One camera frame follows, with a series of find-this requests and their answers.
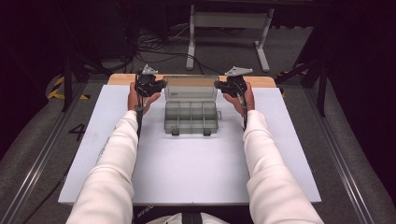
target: white tabletop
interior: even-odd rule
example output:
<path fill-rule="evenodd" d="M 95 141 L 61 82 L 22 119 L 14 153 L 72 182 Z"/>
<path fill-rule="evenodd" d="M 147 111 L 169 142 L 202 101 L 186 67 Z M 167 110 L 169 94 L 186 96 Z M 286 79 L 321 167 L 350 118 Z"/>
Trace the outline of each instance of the white tabletop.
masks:
<path fill-rule="evenodd" d="M 285 163 L 310 202 L 320 196 L 277 88 L 253 89 L 256 109 L 265 114 Z M 67 176 L 59 203 L 74 203 L 97 156 L 126 112 L 129 86 L 105 85 L 93 110 L 78 154 Z M 219 130 L 211 136 L 172 136 L 163 129 L 165 99 L 151 105 L 143 118 L 134 168 L 134 205 L 248 204 L 241 118 L 218 94 Z"/>

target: clear plastic organizer box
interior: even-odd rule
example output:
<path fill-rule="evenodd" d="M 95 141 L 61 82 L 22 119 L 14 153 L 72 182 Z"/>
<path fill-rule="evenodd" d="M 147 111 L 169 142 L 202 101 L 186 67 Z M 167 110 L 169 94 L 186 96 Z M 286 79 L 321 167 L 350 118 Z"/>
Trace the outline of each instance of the clear plastic organizer box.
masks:
<path fill-rule="evenodd" d="M 202 133 L 218 131 L 214 76 L 166 76 L 165 122 L 166 133 Z"/>

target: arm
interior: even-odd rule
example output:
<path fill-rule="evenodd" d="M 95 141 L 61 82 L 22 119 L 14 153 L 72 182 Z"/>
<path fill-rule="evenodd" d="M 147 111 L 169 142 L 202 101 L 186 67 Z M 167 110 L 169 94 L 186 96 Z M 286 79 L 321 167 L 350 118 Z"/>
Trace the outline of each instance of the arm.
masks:
<path fill-rule="evenodd" d="M 247 82 L 247 128 L 244 133 L 245 155 L 250 180 L 250 215 L 254 223 L 323 223 L 276 147 L 265 117 L 254 110 L 254 95 Z M 244 115 L 238 99 L 224 98 Z"/>
<path fill-rule="evenodd" d="M 144 113 L 160 94 L 148 99 Z M 117 123 L 103 153 L 88 174 L 67 223 L 132 223 L 131 178 L 137 153 L 137 96 L 131 83 L 128 112 Z"/>

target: hand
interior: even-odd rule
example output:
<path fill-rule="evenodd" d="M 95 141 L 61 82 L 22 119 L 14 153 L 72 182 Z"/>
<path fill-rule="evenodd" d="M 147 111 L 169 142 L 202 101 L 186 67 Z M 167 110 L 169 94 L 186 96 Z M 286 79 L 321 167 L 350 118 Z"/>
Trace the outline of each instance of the hand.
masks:
<path fill-rule="evenodd" d="M 223 97 L 228 102 L 233 104 L 233 107 L 239 114 L 241 114 L 241 116 L 245 115 L 244 108 L 241 106 L 241 103 L 239 102 L 238 97 L 233 98 L 231 95 L 229 95 L 227 93 L 224 93 Z M 247 91 L 245 92 L 245 98 L 247 100 L 247 111 L 254 110 L 254 95 L 253 95 L 253 91 L 251 90 L 251 85 L 249 82 L 247 82 Z"/>
<path fill-rule="evenodd" d="M 153 103 L 158 98 L 160 98 L 160 96 L 161 96 L 161 94 L 156 92 L 156 93 L 152 94 L 152 96 L 150 96 L 150 97 L 143 97 L 143 103 L 145 103 L 148 99 L 148 101 L 146 102 L 145 108 L 143 108 L 143 114 L 146 114 L 148 112 L 149 106 L 151 105 L 151 103 Z M 134 90 L 134 82 L 131 82 L 131 84 L 129 85 L 128 110 L 136 111 L 136 109 L 135 109 L 136 105 L 138 105 L 137 93 Z"/>

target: white shirt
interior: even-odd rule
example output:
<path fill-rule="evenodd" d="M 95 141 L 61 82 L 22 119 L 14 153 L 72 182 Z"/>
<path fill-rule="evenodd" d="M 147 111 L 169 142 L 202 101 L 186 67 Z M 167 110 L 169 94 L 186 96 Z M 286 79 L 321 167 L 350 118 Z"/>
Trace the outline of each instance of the white shirt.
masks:
<path fill-rule="evenodd" d="M 262 113 L 247 112 L 243 135 L 250 180 L 250 214 L 254 223 L 323 223 L 307 200 L 268 132 Z M 131 182 L 137 153 L 136 113 L 128 111 L 117 123 L 103 154 L 90 171 L 67 223 L 132 223 Z M 204 223 L 226 223 L 202 214 Z M 180 223 L 181 214 L 150 223 Z"/>

